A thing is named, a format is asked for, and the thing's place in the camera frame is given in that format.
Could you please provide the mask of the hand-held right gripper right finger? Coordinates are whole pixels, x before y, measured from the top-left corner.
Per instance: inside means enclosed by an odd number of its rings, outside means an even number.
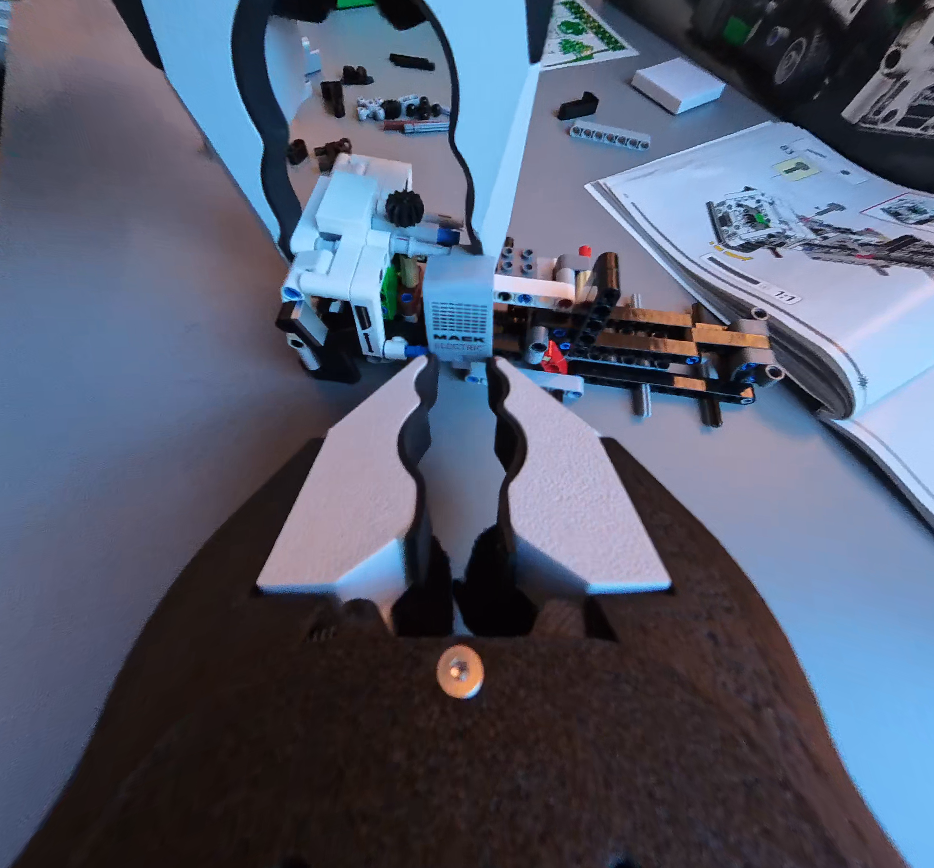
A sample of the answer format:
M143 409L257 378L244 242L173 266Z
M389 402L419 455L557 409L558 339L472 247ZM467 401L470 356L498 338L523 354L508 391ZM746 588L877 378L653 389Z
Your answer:
M604 438L507 360L489 359L486 375L505 470L498 524L520 591L584 598L668 590L671 577Z

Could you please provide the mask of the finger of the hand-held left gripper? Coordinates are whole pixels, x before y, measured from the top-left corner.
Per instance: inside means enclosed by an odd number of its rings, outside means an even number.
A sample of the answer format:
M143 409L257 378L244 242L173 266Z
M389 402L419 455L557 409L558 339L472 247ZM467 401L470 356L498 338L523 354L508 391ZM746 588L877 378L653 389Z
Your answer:
M141 0L166 79L279 252L290 257L302 207L290 127L265 61L274 0Z
M515 203L539 65L526 0L422 0L451 76L449 141L464 174L473 247L498 256Z

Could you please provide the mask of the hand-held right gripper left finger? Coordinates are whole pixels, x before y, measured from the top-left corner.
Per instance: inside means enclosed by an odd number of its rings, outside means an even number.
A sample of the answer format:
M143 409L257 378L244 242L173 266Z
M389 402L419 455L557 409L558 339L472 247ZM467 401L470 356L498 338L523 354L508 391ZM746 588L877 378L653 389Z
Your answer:
M419 464L431 444L433 355L410 361L325 435L256 585L364 599L389 617L431 552Z

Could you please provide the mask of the white lego truck model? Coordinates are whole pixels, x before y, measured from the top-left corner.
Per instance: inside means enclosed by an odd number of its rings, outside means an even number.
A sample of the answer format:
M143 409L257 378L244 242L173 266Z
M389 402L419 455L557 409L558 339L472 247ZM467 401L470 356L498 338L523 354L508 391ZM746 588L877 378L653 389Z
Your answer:
M560 401L610 387L646 418L654 395L681 396L713 428L722 405L750 405L786 376L764 309L725 325L702 308L648 309L624 295L616 253L550 258L507 237L498 256L472 254L461 229L424 212L411 164L340 157L308 199L281 287L276 326L302 368L353 384L363 362L432 354L485 384L499 356Z

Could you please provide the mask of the cluster of small lego parts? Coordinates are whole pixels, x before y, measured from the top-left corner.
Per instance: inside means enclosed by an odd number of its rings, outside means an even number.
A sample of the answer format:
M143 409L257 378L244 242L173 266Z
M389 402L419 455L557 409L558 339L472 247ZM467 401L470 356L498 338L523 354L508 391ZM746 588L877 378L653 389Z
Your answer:
M366 98L356 101L361 122L373 122L386 132L405 136L446 134L450 126L447 106L425 95L408 94L401 98Z

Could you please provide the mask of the grey lego beam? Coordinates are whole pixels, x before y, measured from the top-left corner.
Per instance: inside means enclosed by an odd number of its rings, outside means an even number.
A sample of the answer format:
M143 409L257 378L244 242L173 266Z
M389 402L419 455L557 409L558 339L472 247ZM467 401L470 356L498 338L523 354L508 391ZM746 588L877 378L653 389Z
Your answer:
M651 137L648 134L604 126L584 119L572 122L569 135L571 138L638 152L648 151L651 147Z

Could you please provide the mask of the black lego set box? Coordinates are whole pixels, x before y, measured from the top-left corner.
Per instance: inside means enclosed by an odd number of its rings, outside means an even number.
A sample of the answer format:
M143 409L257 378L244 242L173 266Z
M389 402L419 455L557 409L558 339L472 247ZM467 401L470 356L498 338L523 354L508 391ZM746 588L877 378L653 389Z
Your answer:
M932 193L933 0L608 0L766 109Z

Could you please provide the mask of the open lego instruction booklet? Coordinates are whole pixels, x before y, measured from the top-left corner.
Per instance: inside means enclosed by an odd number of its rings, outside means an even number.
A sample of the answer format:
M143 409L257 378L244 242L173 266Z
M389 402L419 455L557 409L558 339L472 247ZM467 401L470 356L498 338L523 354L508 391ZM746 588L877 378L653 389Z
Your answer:
M819 416L933 519L932 196L765 122L586 190L723 321L759 308Z

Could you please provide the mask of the green sticker sheet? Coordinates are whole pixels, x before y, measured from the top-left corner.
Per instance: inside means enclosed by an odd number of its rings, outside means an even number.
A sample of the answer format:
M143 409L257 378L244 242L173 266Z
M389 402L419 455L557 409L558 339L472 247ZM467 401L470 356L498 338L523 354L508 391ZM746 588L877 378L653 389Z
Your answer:
M616 33L585 0L555 0L548 24L542 71L636 57L639 51Z

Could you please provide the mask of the small white box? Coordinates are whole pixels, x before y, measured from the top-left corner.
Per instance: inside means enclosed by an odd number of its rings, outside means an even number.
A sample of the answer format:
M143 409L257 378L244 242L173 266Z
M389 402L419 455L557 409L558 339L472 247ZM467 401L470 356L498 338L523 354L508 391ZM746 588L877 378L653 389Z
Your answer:
M629 85L671 115L718 101L726 83L683 58L638 69Z

